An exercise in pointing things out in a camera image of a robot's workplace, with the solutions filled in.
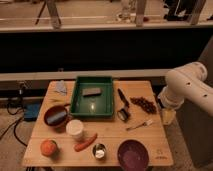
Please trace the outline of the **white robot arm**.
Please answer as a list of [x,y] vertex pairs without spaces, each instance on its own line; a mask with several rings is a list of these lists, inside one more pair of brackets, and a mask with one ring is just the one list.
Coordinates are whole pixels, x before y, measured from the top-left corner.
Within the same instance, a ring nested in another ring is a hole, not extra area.
[[164,125],[172,123],[185,99],[213,116],[213,87],[205,83],[207,75],[201,62],[176,67],[165,74],[166,86],[158,95]]

